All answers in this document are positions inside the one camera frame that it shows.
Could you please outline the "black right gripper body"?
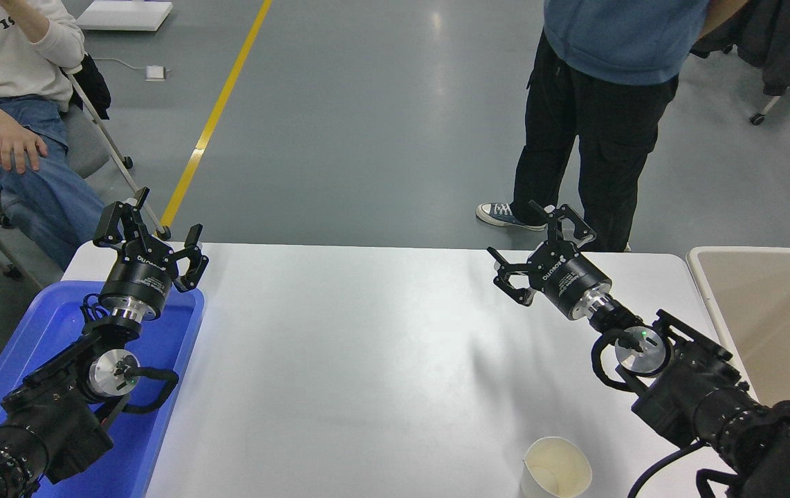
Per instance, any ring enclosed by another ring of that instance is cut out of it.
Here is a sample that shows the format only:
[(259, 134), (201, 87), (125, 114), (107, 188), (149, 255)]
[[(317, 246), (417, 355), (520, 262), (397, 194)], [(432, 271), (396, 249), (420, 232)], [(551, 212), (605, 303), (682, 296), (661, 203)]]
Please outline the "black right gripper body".
[(531, 288), (541, 291), (568, 319), (591, 315), (589, 306), (608, 294), (612, 280), (572, 242), (544, 242), (527, 259)]

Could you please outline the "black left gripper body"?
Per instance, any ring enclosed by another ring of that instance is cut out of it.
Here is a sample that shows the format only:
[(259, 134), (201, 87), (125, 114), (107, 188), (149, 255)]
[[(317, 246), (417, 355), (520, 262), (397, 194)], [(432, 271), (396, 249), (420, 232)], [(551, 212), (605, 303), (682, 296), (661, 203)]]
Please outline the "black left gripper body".
[(172, 287), (168, 271), (173, 249), (116, 248), (116, 263), (99, 293), (99, 303), (108, 310), (143, 308), (143, 312), (161, 312)]

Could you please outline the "seated person's hand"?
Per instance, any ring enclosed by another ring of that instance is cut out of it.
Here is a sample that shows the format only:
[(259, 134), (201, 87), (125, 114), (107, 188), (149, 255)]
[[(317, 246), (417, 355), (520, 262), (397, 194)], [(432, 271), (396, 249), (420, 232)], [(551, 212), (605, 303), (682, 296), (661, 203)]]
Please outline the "seated person's hand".
[(3, 170), (18, 174), (25, 174), (28, 169), (38, 172), (41, 159), (48, 154), (48, 146), (38, 133), (31, 132), (15, 120), (0, 122), (0, 167)]

